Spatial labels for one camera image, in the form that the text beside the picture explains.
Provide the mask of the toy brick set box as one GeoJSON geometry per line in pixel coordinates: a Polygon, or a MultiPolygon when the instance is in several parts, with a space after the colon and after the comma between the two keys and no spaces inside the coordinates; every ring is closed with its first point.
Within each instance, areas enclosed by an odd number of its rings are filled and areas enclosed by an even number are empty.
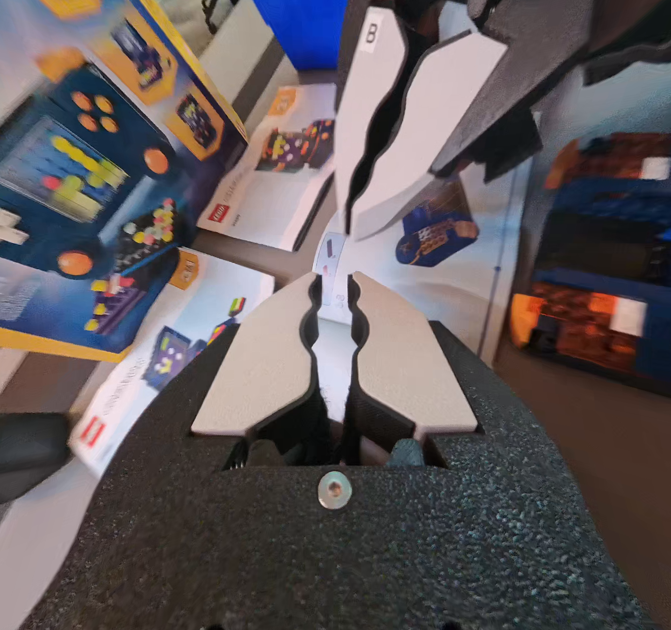
{"type": "Polygon", "coordinates": [[[1,0],[1,349],[119,361],[246,146],[155,0],[1,0]]]}

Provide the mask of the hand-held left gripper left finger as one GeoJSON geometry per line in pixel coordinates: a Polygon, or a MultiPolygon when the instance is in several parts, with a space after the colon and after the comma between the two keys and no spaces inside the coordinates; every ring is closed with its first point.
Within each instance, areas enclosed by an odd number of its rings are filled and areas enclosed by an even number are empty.
{"type": "Polygon", "coordinates": [[[243,436],[297,408],[317,385],[313,346],[322,277],[308,272],[256,306],[238,326],[190,426],[243,436]]]}

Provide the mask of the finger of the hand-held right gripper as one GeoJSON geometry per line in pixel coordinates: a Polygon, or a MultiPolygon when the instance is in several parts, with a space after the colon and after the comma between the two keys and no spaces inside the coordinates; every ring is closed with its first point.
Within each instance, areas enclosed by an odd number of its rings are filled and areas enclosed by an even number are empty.
{"type": "Polygon", "coordinates": [[[364,240],[411,209],[435,179],[432,165],[508,46],[482,33],[443,42],[417,64],[390,143],[354,202],[349,235],[364,240]]]}
{"type": "Polygon", "coordinates": [[[343,229],[354,234],[354,202],[395,122],[395,92],[405,70],[405,27],[387,7],[368,7],[341,95],[334,137],[335,184],[343,229]]]}

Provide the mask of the blue plastic bin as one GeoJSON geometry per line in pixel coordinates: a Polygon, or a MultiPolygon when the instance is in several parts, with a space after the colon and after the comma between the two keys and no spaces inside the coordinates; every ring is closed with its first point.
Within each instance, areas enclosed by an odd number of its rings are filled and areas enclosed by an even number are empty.
{"type": "Polygon", "coordinates": [[[252,0],[298,71],[335,70],[348,0],[252,0]]]}

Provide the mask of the booklet with toy computer cover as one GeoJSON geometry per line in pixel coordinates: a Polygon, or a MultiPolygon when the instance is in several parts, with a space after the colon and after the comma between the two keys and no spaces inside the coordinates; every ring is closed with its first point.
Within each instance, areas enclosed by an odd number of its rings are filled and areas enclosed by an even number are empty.
{"type": "Polygon", "coordinates": [[[275,289],[275,278],[191,249],[156,298],[128,354],[97,389],[71,434],[99,480],[139,416],[192,360],[275,289]]]}

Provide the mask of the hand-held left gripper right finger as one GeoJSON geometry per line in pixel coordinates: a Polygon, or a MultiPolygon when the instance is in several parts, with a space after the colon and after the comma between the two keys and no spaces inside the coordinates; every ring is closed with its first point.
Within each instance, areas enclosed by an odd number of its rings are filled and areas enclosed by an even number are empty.
{"type": "Polygon", "coordinates": [[[424,314],[360,271],[348,276],[348,304],[355,430],[375,443],[474,433],[477,418],[424,314]]]}

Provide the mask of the blue orange toy brick model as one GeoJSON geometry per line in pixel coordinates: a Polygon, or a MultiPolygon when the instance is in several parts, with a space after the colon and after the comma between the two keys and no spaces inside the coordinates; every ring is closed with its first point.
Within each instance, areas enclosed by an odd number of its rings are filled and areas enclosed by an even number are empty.
{"type": "Polygon", "coordinates": [[[545,358],[670,396],[670,133],[570,141],[511,341],[545,358]]]}

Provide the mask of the dark grey box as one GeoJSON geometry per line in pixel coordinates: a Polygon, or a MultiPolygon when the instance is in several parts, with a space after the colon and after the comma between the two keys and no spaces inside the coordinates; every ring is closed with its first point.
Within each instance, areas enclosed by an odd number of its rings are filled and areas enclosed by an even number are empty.
{"type": "Polygon", "coordinates": [[[1,504],[10,503],[70,459],[71,423],[65,413],[1,415],[1,504]]]}

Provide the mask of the booklet with arcade machine cover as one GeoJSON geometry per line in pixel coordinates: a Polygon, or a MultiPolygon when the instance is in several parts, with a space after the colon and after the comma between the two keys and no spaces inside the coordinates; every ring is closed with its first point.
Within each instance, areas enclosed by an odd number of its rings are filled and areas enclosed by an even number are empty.
{"type": "Polygon", "coordinates": [[[278,89],[197,226],[295,252],[334,173],[336,85],[278,89]]]}

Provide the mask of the instruction booklet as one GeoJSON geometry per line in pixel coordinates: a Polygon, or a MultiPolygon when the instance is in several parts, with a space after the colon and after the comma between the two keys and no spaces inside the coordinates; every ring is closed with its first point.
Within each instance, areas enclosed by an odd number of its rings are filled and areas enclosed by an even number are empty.
{"type": "Polygon", "coordinates": [[[442,323],[492,366],[516,271],[532,161],[489,183],[481,165],[434,180],[402,219],[364,240],[342,234],[335,214],[313,262],[322,276],[319,316],[350,323],[348,275],[360,271],[442,323]]]}

